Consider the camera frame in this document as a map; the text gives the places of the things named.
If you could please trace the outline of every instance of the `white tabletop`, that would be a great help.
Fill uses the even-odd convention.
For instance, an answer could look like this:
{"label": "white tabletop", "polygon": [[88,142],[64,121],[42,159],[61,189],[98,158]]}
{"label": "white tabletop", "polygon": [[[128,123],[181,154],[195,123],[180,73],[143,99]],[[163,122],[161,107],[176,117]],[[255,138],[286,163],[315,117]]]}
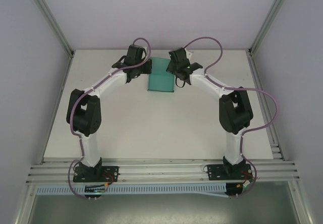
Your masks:
{"label": "white tabletop", "polygon": [[[104,76],[126,50],[77,50],[46,148],[45,157],[79,157],[77,137],[66,123],[69,98]],[[168,50],[153,50],[152,57],[169,58]],[[203,67],[219,56],[217,50],[195,50],[191,62]],[[225,50],[209,70],[230,86],[254,87],[242,50]],[[141,75],[101,99],[102,123],[97,132],[104,158],[221,159],[226,134],[219,123],[219,103],[194,86],[174,93],[147,91],[148,76]],[[248,92],[254,118],[250,127],[264,124],[257,94]],[[244,153],[250,159],[272,159],[266,130],[248,133]]]}

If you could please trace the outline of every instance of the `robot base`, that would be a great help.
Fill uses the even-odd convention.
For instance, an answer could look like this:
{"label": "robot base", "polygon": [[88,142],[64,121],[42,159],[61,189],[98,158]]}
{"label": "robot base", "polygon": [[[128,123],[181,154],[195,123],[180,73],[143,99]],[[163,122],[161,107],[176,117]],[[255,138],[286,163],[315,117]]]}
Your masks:
{"label": "robot base", "polygon": [[246,164],[246,160],[231,165],[223,157],[223,164],[207,165],[208,180],[245,180],[243,172],[252,175],[251,166]]}
{"label": "robot base", "polygon": [[75,167],[73,182],[75,183],[88,183],[88,182],[103,182],[106,183],[108,178],[109,182],[118,181],[119,167],[118,166],[102,166],[102,159],[94,167],[88,167],[79,162]]}

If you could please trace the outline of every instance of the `green transparent box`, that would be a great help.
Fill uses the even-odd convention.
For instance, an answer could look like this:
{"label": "green transparent box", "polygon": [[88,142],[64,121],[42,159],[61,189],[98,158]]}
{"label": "green transparent box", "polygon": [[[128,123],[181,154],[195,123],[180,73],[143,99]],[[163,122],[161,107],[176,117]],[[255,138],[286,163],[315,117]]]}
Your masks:
{"label": "green transparent box", "polygon": [[150,58],[151,74],[148,79],[148,90],[174,92],[175,76],[166,72],[170,59]]}

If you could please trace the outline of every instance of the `gray wall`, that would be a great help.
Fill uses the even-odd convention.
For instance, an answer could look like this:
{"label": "gray wall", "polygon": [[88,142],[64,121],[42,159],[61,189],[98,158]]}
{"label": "gray wall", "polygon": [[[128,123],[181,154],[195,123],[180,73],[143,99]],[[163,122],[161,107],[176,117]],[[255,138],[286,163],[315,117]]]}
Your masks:
{"label": "gray wall", "polygon": [[264,88],[277,97],[282,143],[323,222],[323,0],[287,0],[255,63]]}
{"label": "gray wall", "polygon": [[33,0],[0,0],[0,222],[41,159],[68,57]]}
{"label": "gray wall", "polygon": [[[215,36],[249,48],[274,0],[46,0],[73,49],[124,49],[138,36],[154,49]],[[195,49],[214,48],[203,40]]]}

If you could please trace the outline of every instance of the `robotic arm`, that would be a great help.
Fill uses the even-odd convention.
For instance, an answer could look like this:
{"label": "robotic arm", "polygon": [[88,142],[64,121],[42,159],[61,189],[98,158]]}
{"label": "robotic arm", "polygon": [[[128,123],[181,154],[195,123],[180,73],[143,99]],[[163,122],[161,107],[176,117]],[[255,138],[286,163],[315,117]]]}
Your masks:
{"label": "robotic arm", "polygon": [[219,87],[210,82],[204,74],[202,65],[198,63],[191,64],[186,58],[185,49],[178,48],[169,52],[171,62],[167,71],[176,76],[176,78],[196,86],[206,93],[219,100],[220,124],[227,132],[226,154],[223,157],[223,168],[228,177],[235,173],[240,173],[246,167],[246,161],[241,156],[240,139],[241,134],[250,125],[253,118],[249,97],[247,91],[233,91],[224,89],[227,85],[218,79],[208,75],[208,77],[223,85]]}
{"label": "robotic arm", "polygon": [[[126,69],[113,74],[117,69],[141,63],[144,52],[144,48],[131,45],[127,55],[116,62],[109,73],[95,85],[99,85],[110,75],[111,77],[108,80],[97,88],[92,87],[83,91],[75,89],[71,93],[67,112],[68,123],[70,123],[70,115],[76,100],[87,90],[93,89],[77,105],[73,116],[73,129],[81,136],[81,148],[83,148],[84,152],[84,158],[75,171],[79,177],[75,177],[73,179],[74,182],[100,182],[103,167],[96,141],[96,131],[101,124],[100,99],[109,95],[119,86],[129,83],[132,79],[140,76],[140,74],[151,73],[151,61],[148,61],[140,67]],[[253,118],[247,92],[226,90],[212,84],[205,77],[200,64],[190,64],[184,48],[178,48],[169,53],[171,56],[171,62],[167,68],[169,73],[189,85],[203,89],[219,100],[220,124],[227,132],[227,148],[223,158],[223,168],[228,177],[234,173],[240,173],[241,169],[244,169],[246,166],[245,160],[240,155],[240,138]],[[219,85],[225,86],[216,78],[210,75],[209,77],[218,82]]]}
{"label": "robotic arm", "polygon": [[73,115],[73,130],[80,137],[80,148],[83,158],[76,167],[74,182],[104,182],[102,178],[105,167],[102,167],[102,160],[97,148],[96,131],[101,124],[101,106],[100,99],[109,95],[116,88],[129,83],[132,79],[141,74],[151,73],[151,60],[148,60],[141,66],[129,69],[129,66],[135,66],[143,63],[143,54],[146,54],[145,48],[130,45],[127,55],[122,56],[112,69],[92,87],[83,91],[75,89],[72,91],[68,106],[66,121],[70,123],[72,108],[76,101],[84,94],[88,93],[76,106]]}

